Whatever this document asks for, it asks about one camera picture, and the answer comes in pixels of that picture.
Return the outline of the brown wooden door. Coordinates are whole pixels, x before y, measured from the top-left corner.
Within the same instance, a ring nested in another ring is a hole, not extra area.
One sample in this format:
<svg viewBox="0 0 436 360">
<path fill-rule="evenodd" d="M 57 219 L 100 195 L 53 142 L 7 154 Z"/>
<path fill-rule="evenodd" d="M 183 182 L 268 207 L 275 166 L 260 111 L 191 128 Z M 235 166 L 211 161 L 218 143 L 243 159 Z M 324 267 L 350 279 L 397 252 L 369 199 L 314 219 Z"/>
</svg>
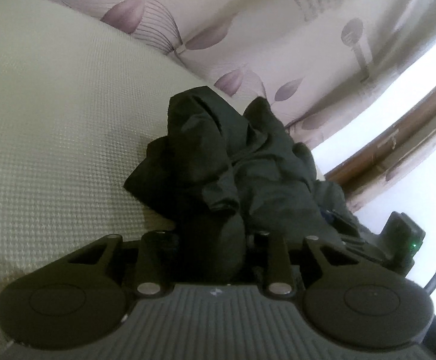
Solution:
<svg viewBox="0 0 436 360">
<path fill-rule="evenodd" d="M 402 180 L 436 149 L 436 87 L 392 126 L 331 171 L 356 212 Z"/>
</svg>

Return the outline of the pink leaf-print curtain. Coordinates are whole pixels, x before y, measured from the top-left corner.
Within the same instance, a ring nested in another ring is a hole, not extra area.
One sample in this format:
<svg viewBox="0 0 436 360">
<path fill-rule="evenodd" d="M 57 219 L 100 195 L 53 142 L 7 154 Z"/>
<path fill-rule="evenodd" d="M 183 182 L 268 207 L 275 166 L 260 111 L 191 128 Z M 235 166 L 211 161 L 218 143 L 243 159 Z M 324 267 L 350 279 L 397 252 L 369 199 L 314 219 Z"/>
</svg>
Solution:
<svg viewBox="0 0 436 360">
<path fill-rule="evenodd" d="M 136 80 L 186 70 L 244 105 L 266 97 L 319 145 L 436 43 L 436 0 L 32 0 L 92 17 L 101 63 Z"/>
</svg>

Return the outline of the black jacket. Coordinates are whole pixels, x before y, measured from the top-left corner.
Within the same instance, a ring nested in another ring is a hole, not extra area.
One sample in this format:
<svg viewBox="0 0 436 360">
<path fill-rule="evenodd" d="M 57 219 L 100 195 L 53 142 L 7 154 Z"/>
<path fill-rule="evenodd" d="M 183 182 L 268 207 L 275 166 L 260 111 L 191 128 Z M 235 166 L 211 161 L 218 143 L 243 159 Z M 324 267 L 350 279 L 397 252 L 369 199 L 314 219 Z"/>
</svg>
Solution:
<svg viewBox="0 0 436 360">
<path fill-rule="evenodd" d="M 311 151 L 290 138 L 267 100 L 239 113 L 206 86 L 170 99 L 167 134 L 148 145 L 124 187 L 172 222 L 178 271 L 198 282 L 236 281 L 251 233 L 335 243 L 325 211 L 358 225 L 342 189 L 317 178 Z"/>
</svg>

